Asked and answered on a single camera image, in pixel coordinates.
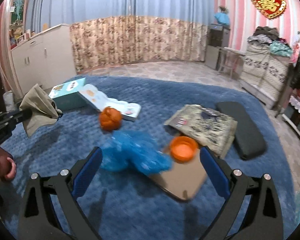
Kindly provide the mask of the person's hand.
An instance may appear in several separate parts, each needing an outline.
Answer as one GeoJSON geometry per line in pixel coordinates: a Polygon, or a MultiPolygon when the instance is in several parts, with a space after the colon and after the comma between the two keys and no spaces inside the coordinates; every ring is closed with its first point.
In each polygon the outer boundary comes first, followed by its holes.
{"type": "Polygon", "coordinates": [[[0,184],[11,182],[17,174],[13,156],[0,147],[0,184]]]}

